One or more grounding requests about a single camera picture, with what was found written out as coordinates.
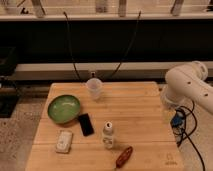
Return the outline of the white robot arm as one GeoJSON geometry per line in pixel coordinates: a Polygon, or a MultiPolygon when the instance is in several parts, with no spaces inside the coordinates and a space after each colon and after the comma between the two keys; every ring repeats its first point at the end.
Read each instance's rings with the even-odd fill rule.
{"type": "Polygon", "coordinates": [[[166,108],[177,108],[188,98],[213,115],[213,87],[205,82],[208,68],[192,61],[171,68],[165,74],[161,101],[166,108]]]}

